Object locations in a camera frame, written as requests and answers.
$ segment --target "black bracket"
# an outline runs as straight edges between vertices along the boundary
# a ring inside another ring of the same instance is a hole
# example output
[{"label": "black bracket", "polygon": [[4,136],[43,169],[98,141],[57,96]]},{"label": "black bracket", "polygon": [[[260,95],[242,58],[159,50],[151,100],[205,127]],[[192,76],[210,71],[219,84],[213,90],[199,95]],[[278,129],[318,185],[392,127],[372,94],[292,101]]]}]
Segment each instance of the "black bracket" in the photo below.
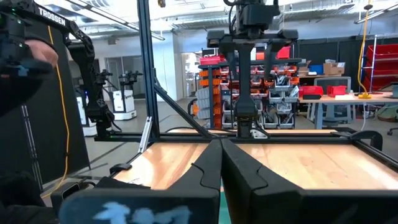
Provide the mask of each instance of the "black bracket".
[{"label": "black bracket", "polygon": [[112,166],[111,168],[109,168],[109,172],[111,174],[114,174],[114,173],[118,173],[122,170],[129,170],[131,168],[132,168],[132,165],[130,165],[130,164],[116,164],[115,166]]},{"label": "black bracket", "polygon": [[347,137],[350,140],[362,140],[370,139],[370,145],[377,150],[382,151],[383,149],[383,136],[377,131],[358,131],[353,134],[351,133],[333,133],[337,136]]}]

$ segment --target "floor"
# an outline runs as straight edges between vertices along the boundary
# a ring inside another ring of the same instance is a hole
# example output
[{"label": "floor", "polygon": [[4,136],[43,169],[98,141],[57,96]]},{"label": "floor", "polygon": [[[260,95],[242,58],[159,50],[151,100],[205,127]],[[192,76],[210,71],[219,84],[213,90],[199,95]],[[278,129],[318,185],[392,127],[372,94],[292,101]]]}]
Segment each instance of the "floor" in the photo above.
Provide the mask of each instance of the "floor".
[{"label": "floor", "polygon": [[[191,98],[186,98],[177,103],[187,109],[188,102]],[[116,124],[125,132],[139,132],[144,128],[144,121],[146,118],[146,102],[145,100],[136,100],[137,117],[130,121],[117,121]],[[159,124],[160,130],[166,130],[174,127],[187,127],[188,123],[181,118],[167,103],[159,102]],[[352,124],[345,124],[355,130],[360,130],[363,125],[363,120],[358,119]],[[398,150],[396,144],[398,143],[398,131],[392,136],[387,135],[389,128],[398,126],[397,123],[388,123],[376,119],[367,119],[364,129],[372,129],[380,132],[384,138],[384,152],[391,157],[398,159]],[[313,123],[306,118],[297,117],[296,129],[313,129]],[[94,142],[93,138],[86,138],[86,145],[88,156],[91,161],[91,170],[83,169],[71,175],[71,177],[90,176],[94,180],[98,180],[103,176],[109,175],[109,168],[115,164],[124,163],[133,158],[137,154],[138,143],[134,142]],[[74,181],[76,179],[69,178],[66,181]],[[44,185],[45,193],[49,193],[56,185],[57,181],[47,183]],[[49,198],[46,198],[46,203],[50,205]]]}]

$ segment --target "blue box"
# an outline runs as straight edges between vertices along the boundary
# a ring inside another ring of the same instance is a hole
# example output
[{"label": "blue box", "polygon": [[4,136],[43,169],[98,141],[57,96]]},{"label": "blue box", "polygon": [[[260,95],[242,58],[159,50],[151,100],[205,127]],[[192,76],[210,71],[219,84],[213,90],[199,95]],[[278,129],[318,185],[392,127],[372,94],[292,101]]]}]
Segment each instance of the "blue box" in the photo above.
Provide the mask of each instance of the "blue box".
[{"label": "blue box", "polygon": [[323,75],[323,65],[309,65],[308,70],[310,72],[316,72],[317,75]]}]

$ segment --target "yellow cable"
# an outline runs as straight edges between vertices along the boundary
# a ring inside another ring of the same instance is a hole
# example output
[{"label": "yellow cable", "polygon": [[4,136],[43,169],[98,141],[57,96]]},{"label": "yellow cable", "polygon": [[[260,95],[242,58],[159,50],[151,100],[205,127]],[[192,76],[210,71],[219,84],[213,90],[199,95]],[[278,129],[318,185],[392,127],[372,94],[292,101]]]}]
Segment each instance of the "yellow cable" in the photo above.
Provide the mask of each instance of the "yellow cable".
[{"label": "yellow cable", "polygon": [[[51,44],[54,45],[54,41],[53,41],[53,38],[52,38],[52,33],[51,33],[50,26],[47,26],[47,29],[49,30]],[[65,126],[67,128],[67,150],[66,150],[67,154],[65,155],[65,171],[63,173],[63,177],[62,177],[61,181],[59,182],[59,184],[57,185],[57,187],[54,190],[52,190],[49,194],[44,195],[42,198],[46,198],[46,197],[50,196],[54,191],[58,190],[61,187],[62,182],[65,180],[65,178],[66,178],[66,176],[68,174],[69,125],[68,125],[67,113],[66,113],[66,109],[65,109],[65,100],[63,99],[62,79],[61,79],[61,74],[60,74],[60,69],[58,67],[58,64],[57,64],[57,66],[55,68],[57,69],[58,81],[59,81],[59,84],[60,84],[61,102],[62,102],[62,110],[63,110],[63,120],[65,121]]]},{"label": "yellow cable", "polygon": [[[373,0],[368,0],[368,4],[372,4]],[[362,39],[362,45],[361,45],[361,52],[359,53],[359,59],[358,59],[358,84],[363,88],[364,93],[359,95],[358,98],[370,98],[371,95],[368,93],[366,90],[365,86],[361,83],[361,69],[362,69],[362,57],[363,57],[363,51],[364,51],[364,46],[365,46],[365,40],[366,40],[366,29],[368,28],[368,15],[369,15],[369,10],[366,11],[365,15],[365,22],[364,26],[365,28],[363,29],[363,39]]]}]

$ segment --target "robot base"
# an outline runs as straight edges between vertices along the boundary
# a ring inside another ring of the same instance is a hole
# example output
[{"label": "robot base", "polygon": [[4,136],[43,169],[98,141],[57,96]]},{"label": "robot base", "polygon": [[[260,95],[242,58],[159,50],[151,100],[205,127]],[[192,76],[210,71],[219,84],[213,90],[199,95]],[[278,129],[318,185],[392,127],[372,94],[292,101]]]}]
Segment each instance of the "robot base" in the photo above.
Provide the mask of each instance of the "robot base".
[{"label": "robot base", "polygon": [[94,126],[90,127],[83,127],[83,134],[85,137],[94,137],[97,135],[97,128],[94,124]]},{"label": "robot base", "polygon": [[113,113],[115,121],[127,121],[137,116],[137,111],[133,110],[128,113]]}]

